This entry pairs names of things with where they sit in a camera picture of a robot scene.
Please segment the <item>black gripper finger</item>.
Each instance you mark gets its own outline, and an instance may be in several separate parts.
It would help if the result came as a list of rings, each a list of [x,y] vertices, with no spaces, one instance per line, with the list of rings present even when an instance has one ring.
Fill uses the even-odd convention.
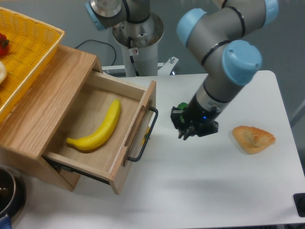
[[[196,127],[191,125],[189,128],[187,128],[184,132],[184,135],[183,135],[183,140],[186,140],[188,137],[190,136],[194,136],[194,135],[197,135],[197,130],[196,130]]]
[[[178,130],[178,138],[182,138],[186,132],[186,122],[183,116],[183,110],[178,107],[172,107],[171,110],[171,120],[175,127]]]

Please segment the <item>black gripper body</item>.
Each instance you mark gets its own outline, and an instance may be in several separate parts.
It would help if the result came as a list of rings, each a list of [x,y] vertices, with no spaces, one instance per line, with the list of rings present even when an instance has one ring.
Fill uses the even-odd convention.
[[[218,132],[218,122],[215,121],[215,118],[219,114],[216,112],[216,108],[213,108],[211,111],[206,110],[199,104],[195,95],[183,113],[186,129],[191,125],[195,126],[197,136],[202,137]]]

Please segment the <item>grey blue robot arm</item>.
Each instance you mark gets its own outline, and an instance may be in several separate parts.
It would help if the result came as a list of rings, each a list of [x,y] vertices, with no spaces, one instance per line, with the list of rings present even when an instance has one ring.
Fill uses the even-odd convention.
[[[243,37],[270,24],[279,11],[276,0],[217,3],[217,12],[192,9],[177,24],[180,41],[208,74],[186,108],[172,108],[171,120],[183,139],[217,132],[217,116],[262,66],[260,52]],[[112,29],[126,76],[158,73],[157,44],[164,26],[149,1],[90,0],[85,8],[96,29]]]

